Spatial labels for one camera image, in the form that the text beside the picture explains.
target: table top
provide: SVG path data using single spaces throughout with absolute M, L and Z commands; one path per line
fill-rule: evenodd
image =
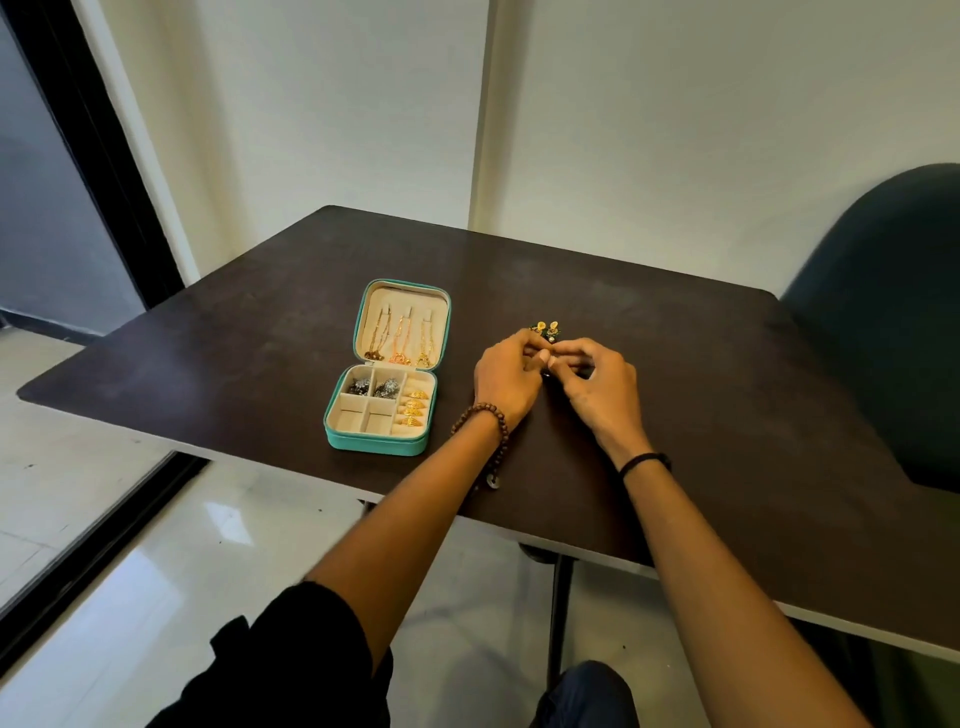
M 332 448 L 367 283 L 453 301 L 434 426 L 416 458 Z M 300 220 L 25 385 L 21 399 L 385 494 L 446 439 L 489 344 L 537 320 L 636 364 L 674 475 L 773 599 L 960 650 L 960 533 L 823 371 L 769 293 L 342 207 Z M 498 491 L 461 514 L 650 565 L 603 453 L 548 381 Z

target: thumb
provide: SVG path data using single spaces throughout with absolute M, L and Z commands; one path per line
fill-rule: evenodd
M 541 349 L 536 355 L 530 357 L 530 360 L 527 362 L 527 372 L 532 372 L 534 375 L 539 376 L 540 371 L 546 366 L 549 360 L 550 351 Z
M 576 388 L 577 384 L 582 382 L 581 379 L 573 374 L 573 370 L 566 365 L 566 362 L 561 361 L 556 356 L 550 357 L 548 366 L 553 376 L 560 380 L 560 383 L 564 386 L 564 391 L 568 394 L 570 394 L 570 390 Z

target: chair backrest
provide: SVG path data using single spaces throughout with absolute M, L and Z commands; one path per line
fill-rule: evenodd
M 960 164 L 857 200 L 783 302 L 906 473 L 960 492 Z

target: black sleeve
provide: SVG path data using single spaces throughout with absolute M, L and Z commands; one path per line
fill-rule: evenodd
M 238 617 L 210 644 L 213 664 L 150 726 L 365 725 L 384 705 L 360 622 L 319 584 L 284 590 L 253 627 Z

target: jewelry box lid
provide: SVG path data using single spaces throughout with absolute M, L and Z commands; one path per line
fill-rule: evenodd
M 354 353 L 369 364 L 436 369 L 444 358 L 452 307 L 450 295 L 437 286 L 372 280 L 353 330 Z

